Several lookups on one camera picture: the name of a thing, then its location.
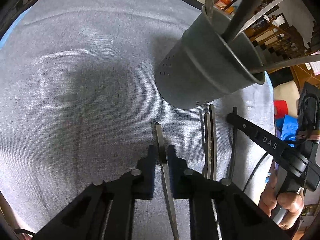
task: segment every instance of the red object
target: red object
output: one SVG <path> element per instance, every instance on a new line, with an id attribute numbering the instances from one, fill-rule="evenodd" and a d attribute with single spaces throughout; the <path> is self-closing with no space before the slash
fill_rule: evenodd
<path id="1" fill-rule="evenodd" d="M 274 100 L 273 104 L 275 106 L 275 118 L 282 118 L 288 114 L 287 102 L 284 100 Z"/>

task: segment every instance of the gray tablecloth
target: gray tablecloth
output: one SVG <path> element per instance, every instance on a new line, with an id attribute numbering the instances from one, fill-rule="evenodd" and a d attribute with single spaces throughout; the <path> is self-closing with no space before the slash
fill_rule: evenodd
<path id="1" fill-rule="evenodd" d="M 205 106 L 180 110 L 158 93 L 153 68 L 200 11 L 181 0 L 39 0 L 0 51 L 0 190 L 38 231 L 95 178 L 110 181 L 166 145 L 199 172 Z M 252 85 L 214 101 L 218 174 L 230 160 L 233 106 L 272 132 L 272 88 Z M 239 132 L 234 182 L 243 188 L 264 151 Z M 248 189 L 263 183 L 268 158 Z M 181 239 L 189 239 L 188 201 L 175 201 Z M 155 197 L 137 201 L 133 239 L 173 239 L 160 167 Z"/>

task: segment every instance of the human hand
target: human hand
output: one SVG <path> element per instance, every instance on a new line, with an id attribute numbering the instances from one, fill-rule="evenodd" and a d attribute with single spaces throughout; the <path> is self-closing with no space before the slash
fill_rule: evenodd
<path id="1" fill-rule="evenodd" d="M 278 203 L 285 209 L 288 209 L 289 212 L 279 223 L 279 227 L 283 230 L 291 228 L 295 221 L 300 216 L 304 201 L 303 201 L 303 190 L 300 191 L 300 194 L 294 192 L 285 192 L 279 194 L 275 197 L 275 186 L 277 184 L 277 175 L 276 172 L 273 172 L 269 177 L 269 182 L 266 185 L 266 188 L 261 193 L 259 207 L 265 212 L 269 217 L 271 216 L 271 210 L 274 209 Z"/>

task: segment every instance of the screw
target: screw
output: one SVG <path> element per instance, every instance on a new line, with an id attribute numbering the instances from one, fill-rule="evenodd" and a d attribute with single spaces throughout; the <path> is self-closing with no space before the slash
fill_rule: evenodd
<path id="1" fill-rule="evenodd" d="M 103 179 L 95 179 L 92 184 L 95 186 L 99 186 L 103 183 Z"/>
<path id="2" fill-rule="evenodd" d="M 142 173 L 142 171 L 135 169 L 131 171 L 131 175 L 133 176 L 139 176 Z"/>
<path id="3" fill-rule="evenodd" d="M 221 184 L 225 185 L 225 186 L 229 186 L 231 184 L 231 180 L 224 178 L 222 180 L 220 180 Z"/>
<path id="4" fill-rule="evenodd" d="M 185 175 L 187 176 L 191 176 L 193 174 L 193 170 L 191 169 L 185 169 L 184 172 L 183 172 Z"/>

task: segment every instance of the metal utensil holder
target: metal utensil holder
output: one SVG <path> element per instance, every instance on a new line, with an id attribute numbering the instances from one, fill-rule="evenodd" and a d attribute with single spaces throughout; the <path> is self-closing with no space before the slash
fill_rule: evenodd
<path id="1" fill-rule="evenodd" d="M 212 10 L 211 24 L 205 7 L 178 43 L 155 69 L 161 96 L 172 106 L 192 109 L 254 83 L 265 82 L 264 73 L 248 68 L 262 66 L 250 40 L 241 33 L 229 45 L 221 38 L 231 19 Z"/>

